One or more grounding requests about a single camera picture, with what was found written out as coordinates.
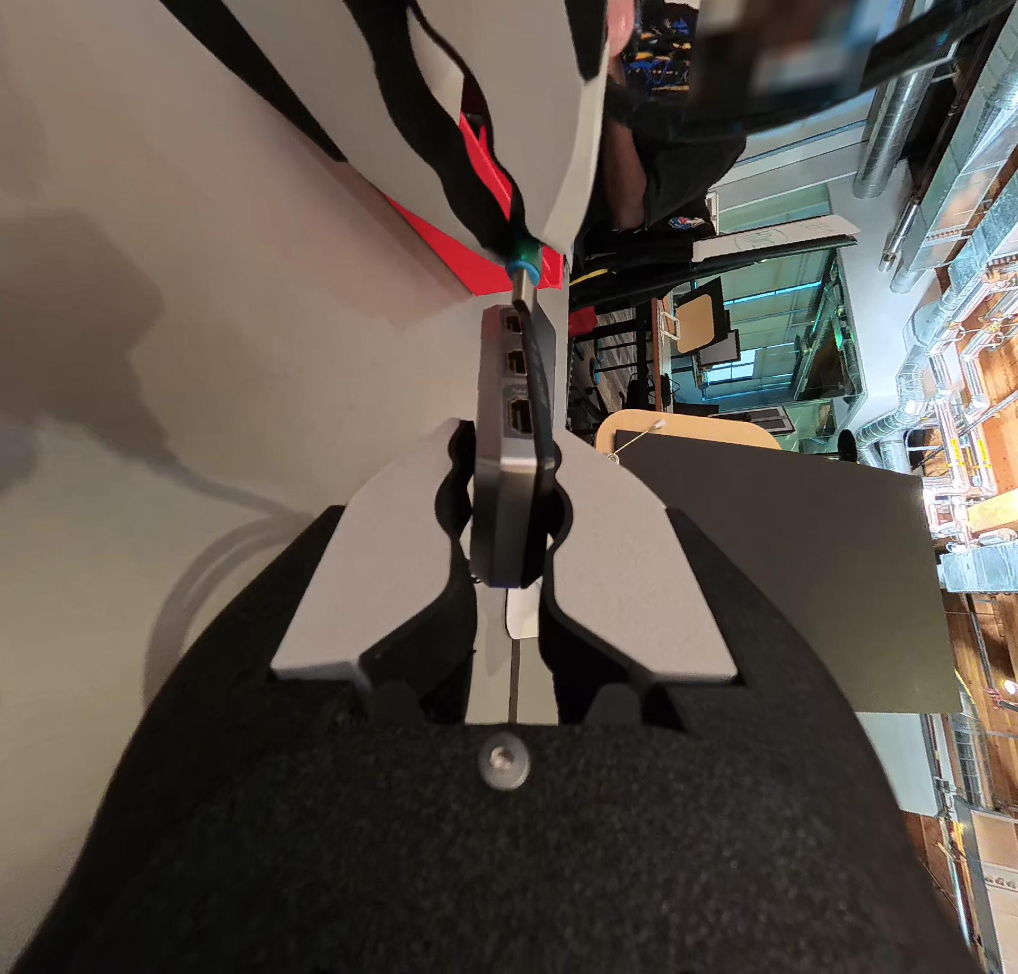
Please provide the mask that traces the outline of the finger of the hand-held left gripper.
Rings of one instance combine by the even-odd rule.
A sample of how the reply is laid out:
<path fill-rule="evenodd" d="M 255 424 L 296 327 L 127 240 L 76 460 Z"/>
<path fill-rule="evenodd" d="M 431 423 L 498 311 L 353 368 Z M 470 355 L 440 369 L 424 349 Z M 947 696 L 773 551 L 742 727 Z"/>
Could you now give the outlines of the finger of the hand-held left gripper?
<path fill-rule="evenodd" d="M 521 229 L 480 178 L 461 127 L 461 68 L 413 0 L 222 2 L 367 182 L 521 274 Z"/>
<path fill-rule="evenodd" d="M 415 0 L 465 65 L 529 233 L 571 248 L 589 205 L 607 81 L 608 0 Z"/>

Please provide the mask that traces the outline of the white paper sign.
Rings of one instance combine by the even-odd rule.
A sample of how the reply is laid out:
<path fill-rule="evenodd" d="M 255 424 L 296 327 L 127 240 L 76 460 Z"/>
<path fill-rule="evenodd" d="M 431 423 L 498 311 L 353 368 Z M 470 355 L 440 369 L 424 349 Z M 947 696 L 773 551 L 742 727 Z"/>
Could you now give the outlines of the white paper sign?
<path fill-rule="evenodd" d="M 762 259 L 854 245 L 859 234 L 860 228 L 839 215 L 806 217 L 697 240 L 692 247 L 691 267 L 719 273 L 724 268 L 748 266 Z"/>

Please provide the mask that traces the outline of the red plastic bin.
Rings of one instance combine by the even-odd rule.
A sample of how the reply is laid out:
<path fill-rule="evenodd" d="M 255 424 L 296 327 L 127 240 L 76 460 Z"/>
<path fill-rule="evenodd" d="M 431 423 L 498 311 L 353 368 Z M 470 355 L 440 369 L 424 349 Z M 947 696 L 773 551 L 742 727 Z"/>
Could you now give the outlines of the red plastic bin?
<path fill-rule="evenodd" d="M 490 155 L 484 121 L 477 116 L 461 113 L 459 128 L 469 162 L 477 177 L 494 195 L 505 217 L 509 217 L 512 186 L 508 176 Z M 510 291 L 511 280 L 505 268 L 469 249 L 396 200 L 390 197 L 386 199 L 471 295 L 487 296 Z"/>

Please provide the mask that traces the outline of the silver ventilation duct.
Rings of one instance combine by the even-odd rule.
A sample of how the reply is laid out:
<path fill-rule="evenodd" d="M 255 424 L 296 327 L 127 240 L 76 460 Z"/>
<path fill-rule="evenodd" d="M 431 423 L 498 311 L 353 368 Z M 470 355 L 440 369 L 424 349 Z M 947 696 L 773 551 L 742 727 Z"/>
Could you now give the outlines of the silver ventilation duct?
<path fill-rule="evenodd" d="M 903 0 L 898 26 L 946 1 Z M 876 198 L 909 168 L 879 263 L 896 293 L 960 255 L 1016 172 L 1016 0 L 989 0 L 977 18 L 876 89 L 853 193 Z"/>

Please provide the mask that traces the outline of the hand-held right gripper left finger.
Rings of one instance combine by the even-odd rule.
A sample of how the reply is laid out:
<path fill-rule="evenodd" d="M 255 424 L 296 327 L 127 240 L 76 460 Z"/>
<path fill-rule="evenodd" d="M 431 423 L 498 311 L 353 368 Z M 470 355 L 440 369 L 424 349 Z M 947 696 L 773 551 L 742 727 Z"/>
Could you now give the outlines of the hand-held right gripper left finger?
<path fill-rule="evenodd" d="M 477 636 L 461 545 L 475 427 L 443 421 L 343 508 L 271 663 L 284 681 L 405 686 L 430 721 L 464 721 Z"/>

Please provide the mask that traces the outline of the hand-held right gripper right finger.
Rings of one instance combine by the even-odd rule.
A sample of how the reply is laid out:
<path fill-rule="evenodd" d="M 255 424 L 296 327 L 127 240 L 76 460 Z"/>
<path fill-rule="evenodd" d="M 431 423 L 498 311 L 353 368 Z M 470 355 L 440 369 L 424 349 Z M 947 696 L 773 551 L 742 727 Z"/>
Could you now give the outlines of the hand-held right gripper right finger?
<path fill-rule="evenodd" d="M 673 686 L 726 686 L 736 662 L 664 502 L 567 431 L 558 451 L 539 649 L 558 719 L 585 721 L 605 688 L 635 721 L 676 721 Z"/>

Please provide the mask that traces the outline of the tablet stand with dark board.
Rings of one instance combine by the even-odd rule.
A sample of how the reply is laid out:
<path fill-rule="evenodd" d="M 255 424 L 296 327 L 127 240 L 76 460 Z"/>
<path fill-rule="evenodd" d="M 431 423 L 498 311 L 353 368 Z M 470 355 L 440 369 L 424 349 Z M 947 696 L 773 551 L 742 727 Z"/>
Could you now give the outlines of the tablet stand with dark board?
<path fill-rule="evenodd" d="M 960 713 L 922 481 L 782 449 L 742 420 L 623 410 L 618 456 L 809 643 L 858 713 Z"/>

